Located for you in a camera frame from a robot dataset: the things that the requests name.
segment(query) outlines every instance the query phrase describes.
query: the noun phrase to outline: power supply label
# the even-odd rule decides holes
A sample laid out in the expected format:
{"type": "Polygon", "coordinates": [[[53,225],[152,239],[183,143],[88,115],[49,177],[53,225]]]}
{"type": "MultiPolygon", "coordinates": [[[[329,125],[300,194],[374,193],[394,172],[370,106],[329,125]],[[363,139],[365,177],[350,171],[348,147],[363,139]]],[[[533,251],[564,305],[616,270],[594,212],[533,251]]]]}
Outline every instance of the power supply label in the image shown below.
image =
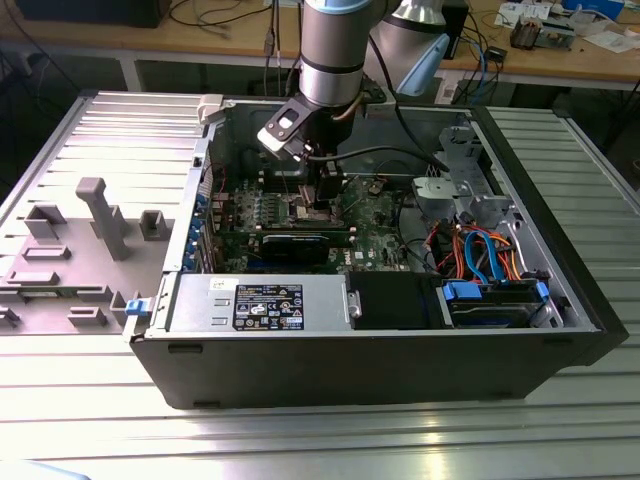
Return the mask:
{"type": "Polygon", "coordinates": [[[238,285],[233,328],[251,332],[304,330],[302,285],[238,285]]]}

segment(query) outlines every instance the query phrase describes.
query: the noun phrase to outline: metal bracket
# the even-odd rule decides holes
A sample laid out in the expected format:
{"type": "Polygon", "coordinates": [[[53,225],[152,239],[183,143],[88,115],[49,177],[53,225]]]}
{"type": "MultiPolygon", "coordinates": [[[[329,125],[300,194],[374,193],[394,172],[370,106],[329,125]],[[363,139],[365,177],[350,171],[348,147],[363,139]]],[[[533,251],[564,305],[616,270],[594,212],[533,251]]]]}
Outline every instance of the metal bracket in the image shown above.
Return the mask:
{"type": "Polygon", "coordinates": [[[277,141],[286,142],[313,113],[313,110],[300,103],[297,98],[292,98],[269,119],[265,128],[277,141]]]}
{"type": "Polygon", "coordinates": [[[222,95],[203,95],[197,109],[200,125],[209,125],[220,120],[224,108],[222,95]]]}
{"type": "Polygon", "coordinates": [[[362,305],[360,304],[360,292],[349,292],[347,294],[347,310],[351,318],[360,318],[362,316],[362,305]]]}

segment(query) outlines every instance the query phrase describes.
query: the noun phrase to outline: metal slotted surface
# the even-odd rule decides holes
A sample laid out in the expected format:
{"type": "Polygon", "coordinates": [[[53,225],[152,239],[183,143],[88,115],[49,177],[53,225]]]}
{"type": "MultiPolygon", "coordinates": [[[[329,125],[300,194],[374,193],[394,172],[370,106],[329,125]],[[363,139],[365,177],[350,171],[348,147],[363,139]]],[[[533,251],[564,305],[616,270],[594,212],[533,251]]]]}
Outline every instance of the metal slotted surface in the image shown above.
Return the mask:
{"type": "Polygon", "coordinates": [[[104,178],[107,201],[119,205],[125,219],[152,209],[173,219],[202,136],[199,98],[100,92],[77,100],[25,175],[30,182],[0,226],[0,276],[29,235],[22,219],[35,203],[55,203],[66,218],[90,218],[75,195],[82,177],[104,178]]]}
{"type": "Polygon", "coordinates": [[[547,110],[490,112],[620,319],[640,322],[635,193],[573,122],[547,110]]]}
{"type": "MultiPolygon", "coordinates": [[[[551,131],[567,141],[560,128],[551,131]]],[[[594,224],[592,212],[572,212],[565,228],[594,224]]],[[[597,218],[615,227],[634,217],[597,218]]],[[[614,242],[606,231],[589,241],[614,242]]],[[[619,272],[618,281],[631,275],[619,272]]],[[[631,338],[524,401],[178,411],[120,336],[0,337],[2,456],[94,480],[142,471],[162,479],[640,478],[640,315],[617,303],[631,338]]]]}

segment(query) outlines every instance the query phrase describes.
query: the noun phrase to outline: wire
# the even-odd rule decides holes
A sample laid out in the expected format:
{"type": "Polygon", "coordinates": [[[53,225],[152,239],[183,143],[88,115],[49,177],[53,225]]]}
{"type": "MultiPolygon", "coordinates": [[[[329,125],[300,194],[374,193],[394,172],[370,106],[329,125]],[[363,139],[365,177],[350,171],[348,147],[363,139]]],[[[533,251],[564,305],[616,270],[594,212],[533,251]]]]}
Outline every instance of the wire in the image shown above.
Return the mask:
{"type": "Polygon", "coordinates": [[[262,87],[264,89],[264,96],[268,96],[268,88],[267,88],[267,76],[269,73],[269,63],[271,62],[271,57],[273,56],[274,42],[275,40],[275,18],[276,18],[276,9],[277,9],[276,0],[272,0],[271,2],[271,16],[269,19],[269,28],[267,29],[267,34],[264,39],[264,54],[265,54],[265,62],[264,62],[264,71],[262,73],[262,87]]]}
{"type": "Polygon", "coordinates": [[[278,96],[282,96],[282,62],[280,57],[280,0],[272,0],[276,10],[276,62],[278,64],[278,96]]]}
{"type": "Polygon", "coordinates": [[[384,162],[380,162],[378,166],[373,170],[373,173],[376,175],[389,175],[388,173],[380,173],[380,169],[385,165],[390,163],[395,163],[397,165],[402,165],[402,167],[409,172],[410,175],[417,177],[419,174],[415,173],[407,162],[403,162],[402,160],[398,160],[397,158],[391,158],[389,160],[385,160],[384,162]]]}
{"type": "Polygon", "coordinates": [[[435,157],[433,155],[431,155],[430,153],[428,153],[427,151],[425,151],[425,149],[422,147],[422,145],[420,145],[420,142],[418,141],[418,139],[416,138],[416,136],[413,134],[413,132],[411,131],[411,129],[409,128],[409,125],[407,124],[406,120],[404,119],[404,116],[402,115],[402,112],[400,110],[400,106],[398,105],[398,99],[396,97],[396,93],[395,90],[393,89],[393,82],[391,81],[391,75],[389,74],[389,69],[387,68],[387,64],[384,61],[384,57],[382,56],[382,52],[380,51],[380,49],[378,48],[378,45],[376,44],[375,40],[373,39],[373,37],[371,35],[369,35],[369,44],[371,45],[371,49],[373,50],[373,53],[376,55],[376,58],[378,59],[378,63],[380,64],[380,69],[382,70],[382,75],[384,76],[384,80],[385,83],[387,84],[387,88],[389,89],[389,91],[391,92],[391,95],[393,96],[395,102],[395,107],[394,107],[394,111],[396,114],[396,117],[398,117],[398,122],[400,122],[400,126],[402,127],[402,129],[404,130],[404,133],[407,134],[407,137],[409,137],[409,139],[413,142],[413,144],[418,147],[420,150],[422,150],[425,155],[430,155],[431,157],[433,157],[435,159],[435,157]]]}
{"type": "Polygon", "coordinates": [[[178,7],[184,5],[185,3],[190,2],[190,1],[191,0],[180,0],[180,2],[176,3],[173,7],[171,7],[171,9],[169,10],[169,18],[171,18],[171,20],[173,20],[174,22],[179,23],[180,25],[185,25],[187,27],[215,27],[215,26],[218,26],[218,25],[224,25],[226,23],[235,22],[236,20],[240,20],[241,18],[249,17],[251,15],[256,15],[256,14],[262,13],[262,12],[266,12],[267,10],[271,9],[271,6],[268,6],[268,7],[265,7],[265,8],[261,8],[259,10],[253,10],[251,12],[243,13],[242,15],[238,15],[236,17],[227,18],[226,20],[220,20],[220,21],[217,21],[217,22],[190,23],[190,22],[185,22],[184,20],[180,20],[179,18],[177,18],[175,16],[176,9],[178,7]]]}
{"type": "Polygon", "coordinates": [[[284,185],[284,193],[287,195],[287,201],[289,200],[289,187],[287,187],[287,179],[284,177],[284,170],[280,169],[280,175],[282,176],[282,184],[284,185]]]}
{"type": "Polygon", "coordinates": [[[620,110],[616,115],[617,120],[615,120],[613,124],[609,127],[609,130],[603,142],[603,146],[605,150],[608,150],[609,147],[611,147],[611,145],[614,144],[620,132],[624,130],[625,122],[627,121],[627,119],[631,118],[635,113],[635,111],[640,106],[640,101],[638,101],[635,105],[632,105],[631,103],[632,99],[634,98],[634,95],[638,92],[639,87],[640,87],[640,78],[638,78],[638,81],[636,82],[633,89],[631,90],[631,93],[627,97],[626,101],[624,101],[622,106],[620,107],[620,110]]]}
{"type": "Polygon", "coordinates": [[[449,255],[447,255],[446,257],[444,257],[444,259],[438,264],[436,265],[436,271],[440,270],[442,267],[444,267],[445,263],[447,263],[447,261],[453,257],[453,252],[451,252],[449,255]]]}
{"type": "Polygon", "coordinates": [[[298,7],[298,45],[299,45],[298,56],[293,61],[293,65],[291,65],[291,68],[289,69],[289,74],[287,75],[287,81],[284,86],[285,97],[288,97],[292,93],[291,89],[293,87],[293,74],[295,72],[296,65],[298,65],[298,63],[300,62],[300,59],[302,58],[302,50],[301,50],[302,48],[302,5],[298,3],[297,7],[298,7]]]}
{"type": "Polygon", "coordinates": [[[482,87],[484,86],[485,78],[487,75],[487,62],[486,62],[486,59],[484,58],[484,52],[482,51],[482,46],[480,46],[480,44],[466,37],[460,37],[460,40],[464,42],[468,42],[469,44],[473,45],[477,49],[478,55],[480,56],[480,66],[482,68],[482,74],[480,76],[480,85],[476,90],[476,94],[471,99],[471,105],[475,105],[479,98],[478,95],[482,91],[482,87]]]}
{"type": "Polygon", "coordinates": [[[223,177],[222,177],[222,185],[220,186],[220,190],[218,190],[218,195],[220,195],[224,191],[224,187],[227,184],[227,166],[224,163],[222,163],[222,162],[209,162],[209,165],[207,165],[207,168],[205,168],[204,171],[202,172],[202,178],[204,179],[207,176],[207,172],[214,165],[222,167],[222,175],[223,175],[223,177]]]}
{"type": "Polygon", "coordinates": [[[310,162],[326,162],[328,160],[340,161],[340,160],[347,160],[353,157],[358,157],[360,155],[365,155],[367,153],[381,152],[385,150],[406,153],[407,155],[411,155],[412,157],[420,159],[428,164],[434,165],[438,167],[440,170],[443,170],[445,172],[449,171],[449,167],[447,167],[444,163],[442,163],[437,158],[433,157],[433,155],[425,155],[423,152],[416,152],[414,150],[409,150],[408,148],[395,147],[393,145],[378,145],[377,147],[367,147],[367,148],[362,148],[360,150],[353,150],[352,152],[332,155],[330,157],[316,157],[313,155],[309,155],[309,156],[306,156],[305,158],[307,161],[310,161],[310,162]]]}
{"type": "MultiPolygon", "coordinates": [[[[230,38],[229,35],[227,35],[224,32],[221,32],[221,31],[218,31],[218,30],[209,30],[208,28],[210,28],[210,27],[205,25],[207,23],[207,21],[204,19],[204,17],[206,15],[209,15],[209,14],[215,13],[215,12],[226,12],[226,11],[229,11],[229,10],[234,10],[235,8],[237,8],[240,5],[241,0],[235,0],[235,2],[236,3],[234,5],[232,5],[232,6],[230,6],[230,7],[212,8],[212,9],[207,10],[205,12],[199,13],[198,12],[197,0],[191,0],[191,6],[193,7],[193,15],[196,17],[197,22],[200,24],[199,25],[200,30],[202,30],[203,32],[210,33],[212,35],[218,35],[218,36],[220,36],[220,37],[222,37],[224,39],[229,39],[230,38]]],[[[228,28],[226,25],[216,25],[214,27],[218,28],[218,29],[226,29],[226,28],[228,28]]]]}
{"type": "Polygon", "coordinates": [[[38,80],[38,88],[36,89],[36,102],[38,103],[38,106],[40,108],[42,108],[42,105],[40,105],[40,91],[42,89],[42,82],[44,81],[44,74],[47,71],[49,65],[51,65],[51,60],[47,59],[47,64],[42,68],[42,71],[40,72],[40,80],[38,80]]]}
{"type": "Polygon", "coordinates": [[[404,201],[407,199],[409,194],[410,194],[410,192],[406,192],[404,195],[402,195],[402,198],[400,199],[400,205],[398,205],[398,211],[396,213],[396,230],[397,230],[397,234],[398,234],[398,240],[400,240],[400,247],[399,248],[403,248],[404,247],[404,251],[407,252],[408,254],[410,254],[416,260],[418,260],[425,270],[430,270],[431,266],[427,262],[425,262],[423,258],[420,258],[420,255],[418,255],[416,252],[411,250],[409,248],[408,242],[405,242],[404,238],[402,238],[402,231],[400,229],[400,215],[402,213],[402,209],[404,208],[404,201]]]}
{"type": "Polygon", "coordinates": [[[518,280],[522,280],[522,277],[518,273],[518,267],[516,266],[516,252],[511,251],[511,266],[513,267],[513,274],[518,280]]]}
{"type": "Polygon", "coordinates": [[[20,30],[20,33],[22,33],[22,35],[24,35],[24,37],[29,40],[29,42],[31,42],[31,44],[36,47],[40,53],[42,53],[45,57],[47,57],[49,59],[49,61],[51,62],[51,64],[56,67],[56,69],[60,72],[60,74],[69,82],[70,85],[73,86],[73,88],[79,92],[80,91],[80,87],[78,87],[78,85],[76,84],[76,82],[74,82],[71,77],[69,75],[67,75],[67,73],[60,67],[60,65],[58,65],[55,60],[53,60],[53,58],[51,58],[51,55],[49,55],[47,52],[44,51],[44,49],[38,44],[38,42],[36,42],[33,37],[31,35],[29,35],[27,33],[27,31],[22,28],[22,25],[20,25],[18,23],[18,20],[16,19],[16,17],[13,15],[13,12],[11,11],[11,9],[9,8],[9,3],[7,0],[3,0],[4,3],[4,8],[7,11],[7,14],[9,15],[9,18],[11,19],[11,21],[14,23],[14,25],[18,28],[18,30],[20,30]]]}
{"type": "MultiPolygon", "coordinates": [[[[2,73],[2,80],[5,81],[7,79],[7,75],[6,75],[6,66],[5,66],[5,62],[4,62],[4,55],[0,57],[0,68],[1,73],[2,73]]],[[[13,102],[11,101],[11,95],[9,94],[9,92],[7,91],[5,93],[6,98],[5,101],[7,102],[7,113],[9,115],[9,128],[8,130],[11,132],[11,153],[12,153],[12,157],[13,157],[13,161],[14,163],[16,163],[16,170],[17,170],[17,155],[18,155],[18,142],[17,142],[17,138],[16,138],[16,131],[15,131],[15,119],[13,116],[13,102]]],[[[12,185],[7,182],[5,179],[0,178],[0,181],[4,184],[6,184],[7,186],[11,187],[12,185]]]]}
{"type": "Polygon", "coordinates": [[[349,118],[351,115],[355,113],[355,111],[358,108],[358,105],[362,103],[363,99],[364,99],[364,92],[360,92],[356,96],[356,98],[353,100],[353,102],[351,102],[351,105],[349,105],[349,108],[347,108],[340,115],[332,116],[331,120],[333,120],[334,122],[342,122],[343,120],[346,120],[347,118],[349,118]]]}
{"type": "Polygon", "coordinates": [[[487,244],[487,251],[488,256],[489,256],[489,264],[491,265],[491,273],[493,273],[493,277],[496,280],[503,280],[504,279],[504,272],[502,271],[502,269],[500,268],[500,265],[498,264],[498,260],[496,258],[496,250],[495,247],[493,245],[493,242],[491,241],[491,237],[489,236],[488,233],[482,232],[482,231],[477,231],[474,230],[472,232],[470,232],[467,235],[467,238],[464,241],[464,258],[465,261],[467,263],[467,266],[469,267],[469,270],[471,270],[473,273],[476,274],[476,276],[482,280],[484,283],[488,283],[487,277],[485,277],[482,272],[480,270],[478,270],[476,268],[476,266],[473,264],[473,259],[472,259],[472,255],[471,255],[471,244],[473,241],[473,238],[479,235],[481,236],[485,243],[487,244]]]}

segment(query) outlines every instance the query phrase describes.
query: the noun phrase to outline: cable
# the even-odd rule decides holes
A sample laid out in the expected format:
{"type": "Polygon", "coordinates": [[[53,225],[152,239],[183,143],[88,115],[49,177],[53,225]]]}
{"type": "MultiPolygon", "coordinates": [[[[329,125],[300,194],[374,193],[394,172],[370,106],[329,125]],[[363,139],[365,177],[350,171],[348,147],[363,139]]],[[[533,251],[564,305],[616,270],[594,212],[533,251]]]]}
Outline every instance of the cable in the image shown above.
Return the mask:
{"type": "Polygon", "coordinates": [[[484,52],[482,51],[482,46],[480,46],[480,44],[466,37],[460,37],[460,40],[464,42],[468,42],[469,44],[473,45],[478,50],[478,55],[480,56],[480,66],[482,68],[482,74],[480,76],[480,85],[476,90],[476,94],[471,99],[471,105],[475,105],[479,98],[478,95],[482,91],[482,87],[484,86],[484,81],[487,75],[487,62],[486,62],[486,59],[484,58],[484,52]]]}
{"type": "Polygon", "coordinates": [[[491,273],[493,273],[493,277],[496,280],[504,280],[504,272],[502,271],[502,269],[500,268],[500,265],[498,264],[498,260],[496,258],[496,250],[493,245],[493,242],[491,241],[489,234],[482,231],[473,230],[467,235],[467,238],[464,241],[464,258],[467,263],[467,266],[469,267],[469,270],[471,270],[485,284],[489,283],[487,280],[487,277],[485,277],[482,274],[482,272],[478,270],[473,263],[473,259],[471,255],[471,245],[472,245],[473,238],[476,235],[480,235],[484,239],[485,243],[487,244],[487,251],[489,252],[488,253],[489,264],[491,265],[491,273]]]}
{"type": "Polygon", "coordinates": [[[409,172],[410,175],[413,175],[414,177],[419,176],[419,174],[415,173],[411,167],[409,166],[409,164],[407,162],[403,162],[402,160],[398,160],[397,158],[390,158],[389,160],[385,160],[384,162],[380,162],[376,168],[373,170],[373,173],[376,175],[388,175],[385,173],[380,173],[380,169],[382,167],[384,167],[385,165],[388,165],[390,163],[395,163],[397,165],[402,165],[402,167],[404,167],[404,169],[409,172]]]}
{"type": "MultiPolygon", "coordinates": [[[[0,57],[0,68],[1,73],[2,73],[2,80],[5,81],[7,78],[7,74],[6,74],[6,66],[4,64],[4,55],[2,55],[0,57]]],[[[7,114],[9,115],[9,128],[8,131],[10,131],[11,133],[9,133],[9,135],[11,136],[11,153],[12,153],[12,157],[13,157],[13,161],[16,164],[16,175],[18,174],[18,141],[17,141],[17,137],[16,137],[16,131],[15,131],[15,117],[13,116],[13,102],[11,101],[11,95],[9,94],[9,91],[7,91],[5,93],[6,98],[5,101],[7,102],[7,114]]],[[[9,187],[11,187],[12,185],[7,182],[5,179],[0,178],[0,181],[6,185],[8,185],[9,187]]]]}
{"type": "Polygon", "coordinates": [[[31,42],[31,44],[36,47],[40,53],[42,53],[45,57],[47,57],[49,59],[49,61],[51,62],[51,64],[56,67],[56,69],[60,72],[60,74],[73,86],[73,88],[79,92],[80,91],[80,87],[78,87],[78,85],[76,84],[76,82],[74,82],[73,80],[71,80],[71,77],[69,75],[67,75],[67,73],[60,67],[60,65],[58,65],[53,58],[51,58],[51,55],[49,55],[47,52],[44,51],[44,49],[38,44],[38,42],[36,42],[33,37],[31,35],[29,35],[27,33],[27,31],[22,28],[22,25],[20,25],[18,23],[18,20],[16,20],[16,17],[14,17],[13,12],[11,11],[11,9],[9,8],[9,3],[7,0],[3,0],[4,3],[4,8],[7,11],[7,14],[9,15],[9,18],[11,18],[11,21],[14,23],[14,25],[18,28],[18,30],[20,30],[20,33],[22,33],[22,35],[24,35],[24,37],[29,40],[31,42]]]}
{"type": "MultiPolygon", "coordinates": [[[[2,53],[2,50],[0,50],[0,61],[4,60],[4,62],[9,65],[9,67],[11,68],[11,70],[13,70],[13,73],[16,77],[16,79],[18,80],[18,83],[20,84],[20,86],[22,87],[22,89],[25,91],[25,93],[27,94],[27,96],[29,97],[29,99],[33,102],[33,105],[36,107],[36,109],[45,117],[48,118],[49,120],[51,120],[52,122],[59,122],[60,121],[60,117],[54,117],[51,114],[47,113],[38,103],[38,101],[36,100],[35,96],[33,95],[33,93],[31,92],[31,90],[29,90],[29,87],[27,86],[27,84],[25,83],[22,75],[20,75],[20,73],[18,72],[18,70],[16,69],[16,67],[13,66],[13,64],[9,61],[9,59],[2,53]]],[[[49,103],[50,105],[53,105],[54,107],[60,109],[61,111],[66,112],[67,109],[65,107],[62,107],[61,105],[58,105],[57,103],[55,103],[54,101],[52,101],[51,99],[47,98],[47,97],[43,97],[40,96],[40,100],[46,101],[47,103],[49,103]]]]}
{"type": "Polygon", "coordinates": [[[343,120],[346,120],[347,118],[349,118],[351,115],[355,113],[356,109],[358,108],[358,105],[362,103],[362,100],[364,100],[364,92],[360,92],[358,96],[353,100],[351,105],[349,105],[349,108],[347,108],[340,115],[332,116],[331,120],[333,120],[334,122],[342,122],[343,120]]]}
{"type": "Polygon", "coordinates": [[[624,124],[626,122],[626,119],[631,118],[635,113],[635,111],[640,106],[640,101],[638,101],[635,105],[631,106],[628,112],[625,112],[627,108],[629,108],[629,105],[631,105],[632,99],[634,98],[634,95],[636,94],[636,92],[638,92],[639,87],[640,87],[640,78],[638,79],[633,89],[631,90],[631,93],[627,97],[627,100],[620,107],[620,110],[616,115],[617,120],[615,120],[613,124],[609,127],[609,130],[603,142],[605,151],[608,150],[614,144],[614,142],[620,135],[620,132],[624,130],[624,126],[625,126],[624,124]]]}
{"type": "Polygon", "coordinates": [[[276,34],[274,31],[275,18],[276,18],[276,0],[272,0],[271,2],[271,16],[269,19],[269,28],[267,29],[267,34],[264,37],[264,71],[262,73],[262,87],[264,89],[264,96],[267,97],[269,95],[267,88],[267,76],[269,73],[269,63],[271,62],[271,57],[273,56],[274,44],[276,41],[276,34]]]}
{"type": "Polygon", "coordinates": [[[518,280],[522,280],[522,277],[518,273],[518,267],[516,266],[516,252],[511,251],[511,266],[513,267],[513,274],[518,280]]]}
{"type": "Polygon", "coordinates": [[[402,198],[400,198],[400,205],[398,205],[398,211],[396,213],[396,231],[398,234],[398,240],[400,240],[399,248],[404,247],[405,251],[409,253],[413,258],[418,260],[420,262],[420,265],[422,265],[425,270],[430,270],[431,266],[427,262],[425,262],[423,258],[420,258],[420,255],[411,250],[408,243],[404,241],[404,238],[402,238],[402,231],[400,230],[400,214],[402,213],[402,209],[404,208],[404,201],[407,199],[409,194],[410,192],[406,192],[404,195],[402,195],[402,198]]]}
{"type": "Polygon", "coordinates": [[[280,58],[280,0],[272,0],[276,10],[276,62],[278,64],[278,96],[282,96],[282,62],[280,58]]]}
{"type": "Polygon", "coordinates": [[[230,23],[230,22],[235,22],[236,20],[240,20],[241,18],[245,18],[245,17],[249,17],[251,15],[256,15],[258,13],[262,13],[262,12],[266,12],[267,10],[271,9],[271,6],[265,7],[265,8],[261,8],[259,10],[253,10],[251,12],[247,12],[247,13],[243,13],[242,15],[238,15],[236,17],[231,17],[231,18],[227,18],[226,20],[220,20],[217,22],[204,22],[204,23],[190,23],[190,22],[185,22],[184,20],[180,20],[179,18],[176,18],[175,16],[175,11],[178,7],[184,5],[187,2],[190,2],[191,0],[180,0],[180,2],[176,3],[173,7],[171,7],[171,9],[169,9],[169,18],[171,18],[171,20],[173,20],[176,23],[179,23],[180,25],[185,25],[187,27],[215,27],[218,25],[224,25],[225,23],[230,23]]]}
{"type": "Polygon", "coordinates": [[[404,147],[395,147],[393,145],[378,145],[377,147],[367,147],[367,148],[362,148],[360,150],[353,150],[352,152],[332,155],[330,157],[316,157],[313,155],[309,155],[309,156],[306,156],[305,159],[310,162],[326,162],[328,160],[340,161],[340,160],[347,160],[353,157],[358,157],[360,155],[365,155],[367,153],[382,152],[385,150],[406,153],[407,155],[411,155],[412,157],[420,159],[428,164],[434,165],[438,167],[440,170],[443,170],[445,172],[449,171],[449,167],[447,167],[444,163],[442,163],[440,160],[438,160],[433,156],[425,155],[422,152],[416,152],[414,150],[409,150],[408,148],[404,148],[404,147]]]}
{"type": "MultiPolygon", "coordinates": [[[[234,10],[235,8],[237,8],[242,3],[241,0],[235,0],[235,2],[236,3],[234,5],[232,5],[232,6],[230,6],[230,7],[212,8],[212,9],[207,10],[205,12],[199,13],[198,12],[197,0],[191,0],[191,6],[193,7],[193,15],[196,17],[196,21],[199,24],[200,30],[202,30],[203,32],[210,33],[212,35],[218,35],[218,36],[220,36],[220,37],[222,37],[224,39],[229,39],[230,38],[229,35],[227,35],[224,32],[220,32],[218,30],[209,30],[208,28],[210,28],[210,27],[208,27],[206,25],[207,21],[205,20],[204,17],[206,15],[209,15],[209,14],[215,13],[215,12],[226,12],[226,11],[229,11],[229,10],[234,10]]],[[[218,28],[218,29],[226,29],[226,28],[228,28],[227,25],[216,25],[214,27],[218,28]]]]}
{"type": "MultiPolygon", "coordinates": [[[[382,70],[382,75],[384,76],[384,80],[385,80],[385,83],[387,84],[387,88],[389,89],[389,91],[391,92],[391,95],[393,96],[394,100],[396,101],[395,102],[394,111],[395,111],[396,117],[398,117],[398,122],[400,122],[400,126],[402,126],[402,129],[407,134],[407,137],[409,137],[409,139],[413,142],[413,144],[416,147],[418,147],[422,152],[424,152],[425,155],[431,156],[438,163],[440,163],[441,165],[444,165],[444,164],[442,164],[442,162],[440,162],[438,159],[436,159],[432,154],[430,154],[429,152],[425,151],[425,149],[422,147],[422,145],[420,145],[420,142],[418,141],[416,136],[413,134],[413,132],[409,128],[409,125],[405,121],[404,116],[402,115],[402,112],[400,111],[400,106],[398,105],[398,99],[396,98],[396,93],[395,93],[395,90],[393,89],[393,82],[391,81],[391,75],[389,74],[389,69],[387,68],[387,64],[384,61],[384,57],[382,56],[382,52],[378,48],[378,45],[376,44],[375,40],[373,39],[373,37],[371,35],[369,35],[369,44],[371,45],[371,49],[373,50],[373,52],[376,55],[376,58],[378,59],[378,63],[380,64],[380,69],[382,70]]],[[[439,168],[441,170],[444,170],[445,172],[449,171],[448,169],[445,170],[445,169],[443,169],[441,167],[439,167],[439,168]]]]}
{"type": "Polygon", "coordinates": [[[287,81],[284,86],[284,96],[288,97],[291,95],[291,89],[293,87],[293,74],[296,70],[296,65],[300,62],[302,58],[302,5],[300,3],[297,4],[298,7],[298,56],[293,61],[293,65],[289,69],[289,74],[287,75],[287,81]]]}
{"type": "Polygon", "coordinates": [[[44,81],[44,74],[46,73],[49,65],[51,65],[51,60],[47,59],[47,64],[42,67],[42,71],[40,72],[40,80],[38,80],[38,88],[36,89],[36,102],[40,108],[42,108],[42,105],[40,105],[40,91],[42,89],[42,82],[44,81]]]}

